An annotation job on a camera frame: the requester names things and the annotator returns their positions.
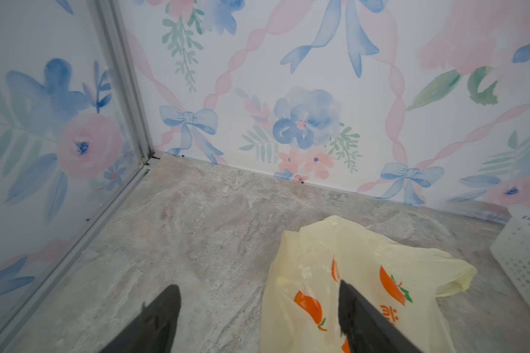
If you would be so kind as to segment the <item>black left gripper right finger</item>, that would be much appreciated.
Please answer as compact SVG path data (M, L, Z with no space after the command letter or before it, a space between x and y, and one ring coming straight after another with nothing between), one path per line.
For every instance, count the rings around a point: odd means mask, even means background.
M416 353L420 350L392 326L352 285L339 284L338 319L351 352Z

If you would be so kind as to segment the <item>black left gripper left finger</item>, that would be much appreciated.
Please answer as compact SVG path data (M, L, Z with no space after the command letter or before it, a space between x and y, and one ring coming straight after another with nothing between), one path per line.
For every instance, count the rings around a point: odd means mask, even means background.
M178 285L166 287L101 353L170 353L178 328L181 294Z

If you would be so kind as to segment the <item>yellow plastic bag orange print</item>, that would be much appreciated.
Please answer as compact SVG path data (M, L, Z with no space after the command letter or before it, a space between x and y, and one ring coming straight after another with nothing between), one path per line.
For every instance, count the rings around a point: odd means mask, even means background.
M262 352L348 352L339 287L352 285L423 352L452 352L440 297L468 290L471 264L438 249L399 244L338 216L286 231L261 304Z

